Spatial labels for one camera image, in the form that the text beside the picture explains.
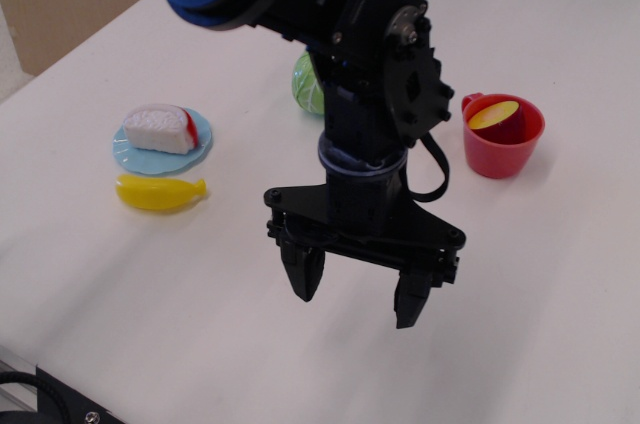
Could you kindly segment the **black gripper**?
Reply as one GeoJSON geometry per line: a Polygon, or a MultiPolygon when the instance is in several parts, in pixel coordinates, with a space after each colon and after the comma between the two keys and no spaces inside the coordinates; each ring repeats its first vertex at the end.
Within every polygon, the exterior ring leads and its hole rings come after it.
{"type": "Polygon", "coordinates": [[[318,289],[328,253],[400,271],[397,329],[416,324],[432,286],[455,280],[466,237],[414,201],[404,168],[377,180],[329,173],[322,185],[269,189],[264,202],[268,234],[304,302],[318,289]]]}

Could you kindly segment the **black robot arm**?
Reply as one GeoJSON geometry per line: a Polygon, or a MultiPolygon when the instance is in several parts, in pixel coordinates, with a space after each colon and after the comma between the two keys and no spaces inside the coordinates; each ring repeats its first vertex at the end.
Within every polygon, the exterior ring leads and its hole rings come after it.
{"type": "Polygon", "coordinates": [[[443,173],[431,130],[450,118],[452,89],[430,44],[426,0],[167,0],[212,30],[262,26],[306,46],[324,95],[318,156],[326,181],[272,188],[268,233],[294,293],[310,300],[333,253],[399,273],[398,328],[413,326],[430,291],[454,281],[464,233],[424,209],[408,184],[409,150],[422,144],[443,173]]]}

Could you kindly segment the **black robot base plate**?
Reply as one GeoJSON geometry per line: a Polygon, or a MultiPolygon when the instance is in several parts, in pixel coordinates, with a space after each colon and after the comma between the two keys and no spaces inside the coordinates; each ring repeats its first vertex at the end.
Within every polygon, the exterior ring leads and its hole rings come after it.
{"type": "Polygon", "coordinates": [[[1,363],[2,423],[101,423],[125,420],[39,367],[1,363]]]}

